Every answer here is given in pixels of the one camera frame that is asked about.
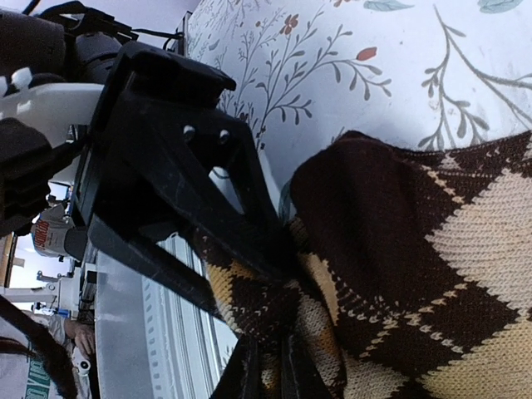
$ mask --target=red flower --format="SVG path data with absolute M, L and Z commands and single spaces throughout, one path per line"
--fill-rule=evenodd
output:
M 298 21 L 299 14 L 296 14 L 292 17 L 292 14 L 288 15 L 284 21 L 283 29 L 281 29 L 281 34 L 289 35 L 292 30 L 299 24 Z
M 340 7 L 342 2 L 350 2 L 350 1 L 351 0 L 336 0 L 336 2 L 334 3 L 334 7 Z
M 368 47 L 362 50 L 357 55 L 357 60 L 359 61 L 367 61 L 371 58 L 374 58 L 374 56 L 377 55 L 377 48 L 376 47 Z

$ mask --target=floral tablecloth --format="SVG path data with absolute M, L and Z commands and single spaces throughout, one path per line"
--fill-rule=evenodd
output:
M 203 0 L 189 56 L 238 83 L 281 190 L 347 130 L 400 147 L 463 147 L 532 126 L 532 0 Z

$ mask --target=screw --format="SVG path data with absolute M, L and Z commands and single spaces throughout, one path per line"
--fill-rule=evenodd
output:
M 220 144 L 225 144 L 225 143 L 227 143 L 229 141 L 230 136 L 231 136 L 231 134 L 227 130 L 222 130 L 219 133 L 218 142 Z
M 196 129 L 191 125 L 187 125 L 183 128 L 183 136 L 185 137 L 185 141 L 187 143 L 194 138 L 195 133 Z

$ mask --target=knit texture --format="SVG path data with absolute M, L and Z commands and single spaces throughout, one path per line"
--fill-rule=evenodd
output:
M 417 153 L 347 133 L 292 180 L 308 281 L 200 240 L 225 322 L 259 340 L 264 397 L 295 331 L 333 397 L 531 398 L 530 139 Z

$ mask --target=knitted fabric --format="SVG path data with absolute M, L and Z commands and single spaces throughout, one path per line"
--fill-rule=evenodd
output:
M 264 281 L 204 239 L 224 320 L 264 350 L 264 397 L 290 330 L 333 397 L 531 398 L 530 139 L 416 153 L 347 133 L 292 180 L 308 281 Z

